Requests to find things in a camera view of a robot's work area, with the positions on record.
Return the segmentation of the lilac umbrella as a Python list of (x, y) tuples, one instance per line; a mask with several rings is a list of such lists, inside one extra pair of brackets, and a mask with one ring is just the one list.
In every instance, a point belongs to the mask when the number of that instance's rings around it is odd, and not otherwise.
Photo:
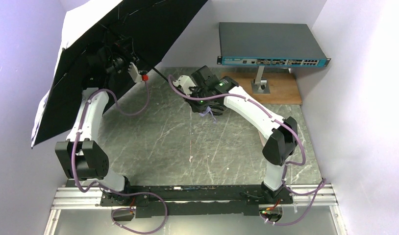
[(204, 5), (203, 0), (90, 0), (68, 11), (31, 146), (72, 129), (84, 89), (108, 88), (123, 96), (134, 85), (129, 65), (149, 71), (159, 64)]

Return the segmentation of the pink umbrella case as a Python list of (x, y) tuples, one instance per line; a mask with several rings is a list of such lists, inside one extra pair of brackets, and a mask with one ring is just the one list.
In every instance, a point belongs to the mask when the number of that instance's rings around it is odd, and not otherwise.
[(263, 134), (260, 131), (258, 131), (258, 135), (259, 135), (262, 146), (265, 146), (267, 140), (265, 139), (265, 137), (263, 136)]

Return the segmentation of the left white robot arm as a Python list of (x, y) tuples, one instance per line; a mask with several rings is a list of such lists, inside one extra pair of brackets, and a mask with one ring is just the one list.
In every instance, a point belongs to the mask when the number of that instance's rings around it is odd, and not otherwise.
[(109, 193), (126, 193), (128, 179), (109, 169), (97, 139), (103, 113), (142, 80), (135, 61), (129, 39), (91, 42), (56, 76), (53, 97), (58, 114), (53, 120), (71, 131), (55, 152), (79, 188), (87, 181)]

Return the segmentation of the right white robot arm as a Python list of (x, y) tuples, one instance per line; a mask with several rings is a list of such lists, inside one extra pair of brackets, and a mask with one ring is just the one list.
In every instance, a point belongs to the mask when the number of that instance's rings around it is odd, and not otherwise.
[(283, 187), (282, 175), (286, 161), (297, 146), (297, 131), (294, 118), (283, 118), (261, 106), (234, 79), (218, 78), (208, 66), (203, 66), (190, 76), (182, 75), (173, 84), (189, 96), (187, 100), (194, 112), (205, 113), (211, 104), (225, 106), (246, 119), (262, 135), (265, 144), (262, 150), (267, 160), (263, 185), (273, 195)]

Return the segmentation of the wooden base board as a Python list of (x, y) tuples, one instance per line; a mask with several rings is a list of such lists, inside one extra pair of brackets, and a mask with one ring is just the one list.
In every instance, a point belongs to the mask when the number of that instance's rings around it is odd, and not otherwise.
[(290, 73), (263, 73), (262, 78), (267, 80), (268, 94), (255, 93), (251, 83), (256, 73), (251, 72), (223, 72), (222, 77), (229, 76), (239, 83), (241, 87), (261, 104), (300, 105), (302, 98), (297, 82)]

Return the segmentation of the metal stand post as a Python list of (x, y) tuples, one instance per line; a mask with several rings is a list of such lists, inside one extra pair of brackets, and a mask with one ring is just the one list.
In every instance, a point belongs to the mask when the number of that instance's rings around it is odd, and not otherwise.
[(253, 94), (269, 94), (270, 88), (266, 78), (263, 78), (265, 66), (259, 66), (256, 77), (250, 82)]

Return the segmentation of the teal network switch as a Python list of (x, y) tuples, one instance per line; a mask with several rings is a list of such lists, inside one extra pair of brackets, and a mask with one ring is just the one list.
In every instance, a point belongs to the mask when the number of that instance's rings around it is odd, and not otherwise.
[(306, 24), (219, 23), (218, 65), (326, 67), (328, 58)]

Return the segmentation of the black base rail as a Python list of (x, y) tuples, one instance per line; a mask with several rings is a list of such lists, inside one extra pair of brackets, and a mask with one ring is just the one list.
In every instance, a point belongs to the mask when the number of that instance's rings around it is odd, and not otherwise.
[(103, 193), (102, 207), (135, 208), (136, 218), (173, 215), (242, 214), (258, 216), (265, 206), (293, 203), (291, 193), (280, 188), (271, 192), (263, 184), (130, 186), (132, 196)]

